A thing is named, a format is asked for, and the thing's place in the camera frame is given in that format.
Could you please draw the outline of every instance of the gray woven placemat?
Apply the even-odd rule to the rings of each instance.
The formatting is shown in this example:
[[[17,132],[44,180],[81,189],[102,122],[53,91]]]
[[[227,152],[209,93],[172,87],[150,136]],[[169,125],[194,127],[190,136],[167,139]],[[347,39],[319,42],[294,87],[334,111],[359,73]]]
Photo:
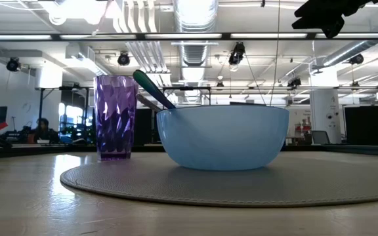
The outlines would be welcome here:
[[[209,172],[179,167],[167,154],[84,165],[62,183],[143,201],[218,207],[305,207],[378,201],[378,168],[278,157],[257,170]]]

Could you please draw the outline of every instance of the plastic tumbler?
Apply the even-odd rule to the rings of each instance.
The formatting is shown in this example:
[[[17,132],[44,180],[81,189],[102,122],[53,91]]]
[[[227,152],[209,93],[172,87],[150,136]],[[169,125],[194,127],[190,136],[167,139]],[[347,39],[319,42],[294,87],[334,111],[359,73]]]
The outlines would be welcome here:
[[[131,157],[137,92],[138,85],[132,77],[119,75],[95,77],[96,145],[101,160]]]

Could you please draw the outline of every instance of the ceiling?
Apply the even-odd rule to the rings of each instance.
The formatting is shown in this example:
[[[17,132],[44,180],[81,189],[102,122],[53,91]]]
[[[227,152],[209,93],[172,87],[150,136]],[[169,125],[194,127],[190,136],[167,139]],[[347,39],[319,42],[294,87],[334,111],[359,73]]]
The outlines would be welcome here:
[[[235,1],[220,0],[217,14],[216,30],[219,32],[277,32],[278,29],[278,1],[266,1],[265,8],[259,7],[261,1]],[[294,11],[304,3],[302,0],[281,1],[280,11],[280,31],[292,32],[291,24],[296,21]],[[4,0],[3,4],[14,8],[24,8],[16,1]],[[40,9],[39,3],[24,3],[29,8]],[[101,8],[106,2],[97,2]],[[174,32],[175,21],[173,12],[173,2],[169,0],[157,0],[156,26],[160,32]],[[68,19],[61,26],[55,26],[49,22],[49,15],[45,10],[18,10],[0,5],[0,33],[92,33],[97,26],[88,24],[83,19]],[[378,27],[378,4],[367,4],[356,14],[345,18],[343,32],[365,32],[374,31]],[[112,27],[112,19],[107,18],[100,27],[101,33],[115,33]],[[286,85],[290,77],[285,75],[298,66],[301,62],[307,62],[312,57],[330,55],[351,41],[280,41],[277,48],[276,41],[245,41],[247,58],[241,61],[237,71],[231,71],[228,66],[228,53],[233,49],[235,41],[219,41],[218,45],[210,46],[207,69],[205,76],[199,85],[215,86],[217,76],[224,77],[224,85],[233,87],[253,86],[253,76],[257,82],[263,86],[272,86],[274,82],[281,82]],[[0,49],[7,50],[41,50],[42,52],[56,58],[60,62],[69,66],[65,59],[65,48],[68,43],[0,43]],[[118,66],[117,56],[121,51],[128,51],[124,42],[89,42],[82,43],[82,46],[90,46],[96,52],[96,61],[112,74],[130,75],[139,68],[135,59],[131,57],[129,66]],[[162,41],[161,49],[167,68],[171,72],[171,82],[178,84],[182,81],[180,76],[180,59],[178,47],[171,45],[170,41]],[[365,60],[363,65],[355,66],[354,73],[351,73],[349,65],[340,64],[338,67],[338,80],[341,85],[350,84],[352,75],[355,79],[367,75],[378,74],[378,45],[362,53]],[[94,74],[83,68],[69,68],[65,73],[65,81],[79,81],[82,85],[91,85]],[[308,85],[309,71],[304,70],[297,74],[302,85]],[[363,81],[363,85],[378,85],[378,77],[368,81]],[[248,93],[249,91],[232,91],[234,94]],[[376,90],[362,92],[361,96],[371,96]],[[285,93],[285,90],[278,90],[275,93]]]

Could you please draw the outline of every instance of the chair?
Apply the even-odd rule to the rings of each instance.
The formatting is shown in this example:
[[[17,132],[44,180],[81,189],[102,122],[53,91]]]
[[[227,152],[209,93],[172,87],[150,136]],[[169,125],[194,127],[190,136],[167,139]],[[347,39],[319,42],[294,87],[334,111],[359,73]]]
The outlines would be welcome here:
[[[314,144],[330,144],[329,136],[326,131],[312,130],[312,138]]]

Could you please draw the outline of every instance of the wooden table surface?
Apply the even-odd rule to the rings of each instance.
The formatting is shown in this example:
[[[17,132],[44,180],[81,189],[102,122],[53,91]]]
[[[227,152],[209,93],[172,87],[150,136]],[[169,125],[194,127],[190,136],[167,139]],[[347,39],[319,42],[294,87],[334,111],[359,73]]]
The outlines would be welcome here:
[[[156,155],[162,153],[133,153],[132,158]],[[280,155],[378,166],[378,157],[370,155]],[[95,161],[95,153],[0,159],[0,235],[378,235],[378,202],[314,208],[179,206],[104,197],[60,183],[65,170]]]

